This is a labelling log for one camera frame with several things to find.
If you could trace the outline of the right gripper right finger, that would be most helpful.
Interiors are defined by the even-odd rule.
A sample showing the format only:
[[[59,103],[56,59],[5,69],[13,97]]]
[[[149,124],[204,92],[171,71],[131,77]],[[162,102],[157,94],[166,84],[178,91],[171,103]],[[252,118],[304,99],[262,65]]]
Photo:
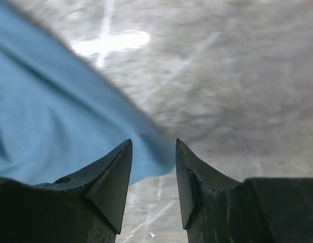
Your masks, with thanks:
[[[313,178],[238,182],[176,141],[176,177],[189,242],[313,242]]]

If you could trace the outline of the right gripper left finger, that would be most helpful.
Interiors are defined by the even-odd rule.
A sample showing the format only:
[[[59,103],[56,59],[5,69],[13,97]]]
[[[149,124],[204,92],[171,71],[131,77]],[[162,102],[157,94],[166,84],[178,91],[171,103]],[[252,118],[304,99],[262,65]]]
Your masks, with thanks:
[[[115,242],[131,165],[128,139],[53,183],[0,178],[0,242]]]

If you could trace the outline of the blue tank top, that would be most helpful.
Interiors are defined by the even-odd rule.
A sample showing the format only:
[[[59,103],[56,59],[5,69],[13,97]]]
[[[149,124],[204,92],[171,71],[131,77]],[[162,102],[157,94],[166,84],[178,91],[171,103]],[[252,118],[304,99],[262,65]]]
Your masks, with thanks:
[[[0,1],[0,177],[52,182],[133,143],[130,182],[164,175],[174,148],[106,78]]]

